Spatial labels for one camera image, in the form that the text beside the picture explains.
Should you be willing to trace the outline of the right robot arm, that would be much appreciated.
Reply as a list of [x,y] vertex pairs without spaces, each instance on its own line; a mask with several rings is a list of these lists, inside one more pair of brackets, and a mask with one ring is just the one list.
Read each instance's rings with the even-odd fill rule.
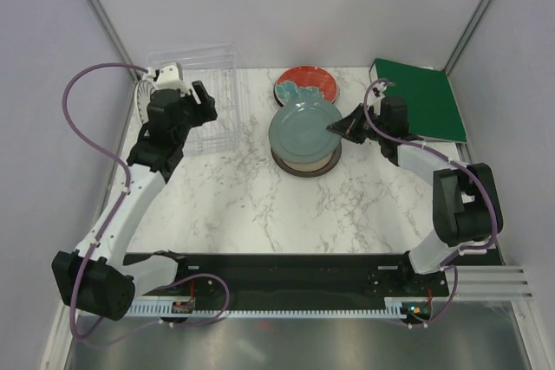
[[502,216],[489,166],[451,159],[408,131],[408,106],[368,88],[341,111],[322,99],[264,108],[238,148],[198,159],[198,250],[265,254],[401,254],[399,289],[417,295],[428,273],[481,255]]

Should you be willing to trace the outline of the brown rimmed cream plate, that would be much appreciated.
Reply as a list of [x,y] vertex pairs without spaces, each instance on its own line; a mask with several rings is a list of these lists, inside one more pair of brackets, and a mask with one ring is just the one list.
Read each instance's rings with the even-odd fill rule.
[[342,146],[339,145],[328,157],[309,164],[288,163],[281,159],[273,150],[271,150],[271,156],[280,169],[292,176],[299,178],[317,178],[332,171],[337,166],[342,156]]

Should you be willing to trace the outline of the red and teal floral plate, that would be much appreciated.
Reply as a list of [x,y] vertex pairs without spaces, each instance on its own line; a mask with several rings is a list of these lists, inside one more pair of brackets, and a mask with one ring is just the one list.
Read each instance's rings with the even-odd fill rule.
[[334,103],[339,87],[331,73],[323,68],[301,65],[285,70],[275,81],[274,99],[279,106],[290,101],[319,96]]

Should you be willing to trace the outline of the white blue striped plate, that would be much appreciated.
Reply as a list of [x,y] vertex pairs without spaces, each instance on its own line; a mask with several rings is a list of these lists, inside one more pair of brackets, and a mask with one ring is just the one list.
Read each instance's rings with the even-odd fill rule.
[[141,125],[148,122],[147,106],[156,87],[150,80],[140,80],[134,88],[134,112]]

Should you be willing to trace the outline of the teal green plate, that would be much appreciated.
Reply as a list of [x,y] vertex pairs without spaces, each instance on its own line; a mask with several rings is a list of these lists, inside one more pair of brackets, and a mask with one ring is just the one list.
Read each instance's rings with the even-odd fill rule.
[[341,137],[328,126],[343,117],[326,100],[290,102],[281,107],[269,125],[271,150],[284,161],[308,165],[325,159],[340,145]]

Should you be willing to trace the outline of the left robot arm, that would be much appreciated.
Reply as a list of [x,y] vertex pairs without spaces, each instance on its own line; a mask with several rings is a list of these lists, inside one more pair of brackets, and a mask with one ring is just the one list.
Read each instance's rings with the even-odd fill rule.
[[167,185],[183,158],[190,131],[217,119],[215,100],[201,81],[188,93],[157,90],[147,105],[148,121],[123,163],[124,184],[93,226],[70,253],[60,251],[52,262],[55,281],[71,312],[88,312],[118,321],[133,300],[163,287],[183,294],[190,274],[174,254],[157,252],[125,264],[127,247],[148,207]]

